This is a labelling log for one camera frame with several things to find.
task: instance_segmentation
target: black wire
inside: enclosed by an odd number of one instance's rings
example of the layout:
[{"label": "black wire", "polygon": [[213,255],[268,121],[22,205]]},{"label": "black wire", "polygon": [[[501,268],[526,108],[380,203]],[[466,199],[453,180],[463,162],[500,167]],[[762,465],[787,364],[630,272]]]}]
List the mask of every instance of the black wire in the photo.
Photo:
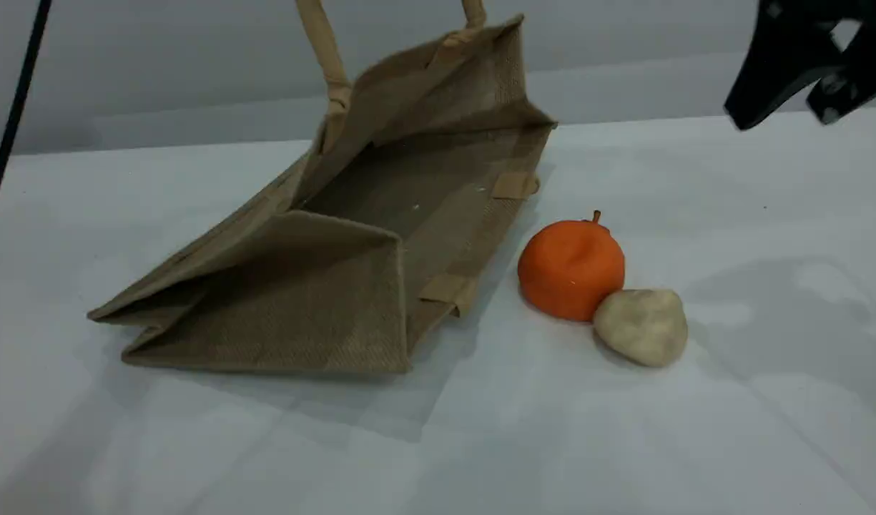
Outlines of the black wire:
[{"label": "black wire", "polygon": [[15,88],[15,97],[12,99],[12,108],[9,110],[9,121],[6,122],[6,131],[2,134],[0,143],[0,186],[6,175],[6,166],[9,156],[12,156],[12,147],[15,144],[15,136],[19,133],[21,113],[25,110],[25,101],[28,100],[28,91],[31,87],[31,78],[34,75],[36,56],[40,50],[40,42],[43,39],[43,29],[46,26],[46,17],[49,14],[51,0],[40,0],[38,12],[34,17],[34,29],[31,30],[28,49],[25,50],[25,62],[21,66],[19,84]]}]

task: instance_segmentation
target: bag strap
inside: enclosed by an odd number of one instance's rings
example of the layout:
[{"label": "bag strap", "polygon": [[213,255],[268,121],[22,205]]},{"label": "bag strap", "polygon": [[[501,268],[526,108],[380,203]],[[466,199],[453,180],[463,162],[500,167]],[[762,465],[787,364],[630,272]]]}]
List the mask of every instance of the bag strap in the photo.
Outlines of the bag strap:
[{"label": "bag strap", "polygon": [[[461,3],[466,14],[466,27],[448,36],[444,46],[458,46],[486,25],[486,8],[483,6],[483,0],[461,0]],[[327,19],[320,0],[295,0],[295,4],[301,16],[301,24],[304,25],[304,32],[310,40],[310,46],[314,49],[317,63],[320,63],[320,68],[323,70],[323,79],[326,81],[329,99],[326,130],[323,135],[323,152],[326,153],[345,126],[345,118],[352,98],[352,82],[349,82],[345,75],[343,59],[340,58],[339,48],[336,46],[336,36],[333,35],[333,27]]]}]

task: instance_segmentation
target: table surface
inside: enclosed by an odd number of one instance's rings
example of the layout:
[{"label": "table surface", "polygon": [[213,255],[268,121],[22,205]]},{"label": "table surface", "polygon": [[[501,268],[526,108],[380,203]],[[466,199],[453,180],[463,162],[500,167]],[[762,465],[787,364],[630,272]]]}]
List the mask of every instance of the table surface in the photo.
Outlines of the table surface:
[{"label": "table surface", "polygon": [[[0,197],[0,513],[876,514],[876,110],[559,127],[543,188],[397,378],[132,368],[107,300],[306,141],[16,157]],[[679,291],[672,368],[517,294],[542,226],[604,212]]]}]

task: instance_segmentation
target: potato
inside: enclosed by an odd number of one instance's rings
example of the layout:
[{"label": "potato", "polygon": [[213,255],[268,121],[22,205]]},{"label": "potato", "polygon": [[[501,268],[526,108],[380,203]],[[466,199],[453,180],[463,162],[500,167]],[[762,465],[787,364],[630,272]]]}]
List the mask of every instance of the potato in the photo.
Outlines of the potato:
[{"label": "potato", "polygon": [[645,366],[667,366],[686,350],[689,324],[673,290],[622,290],[607,297],[594,330],[615,352]]}]

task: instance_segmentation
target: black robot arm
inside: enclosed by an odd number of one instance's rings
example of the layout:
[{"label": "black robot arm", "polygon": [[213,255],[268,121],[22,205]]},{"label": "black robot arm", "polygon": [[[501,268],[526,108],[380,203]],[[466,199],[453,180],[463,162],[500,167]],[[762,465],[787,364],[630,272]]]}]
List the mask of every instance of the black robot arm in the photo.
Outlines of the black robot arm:
[{"label": "black robot arm", "polygon": [[[860,22],[846,49],[831,31]],[[724,108],[739,130],[757,126],[818,81],[807,103],[831,124],[876,97],[876,0],[761,0],[749,53]]]}]

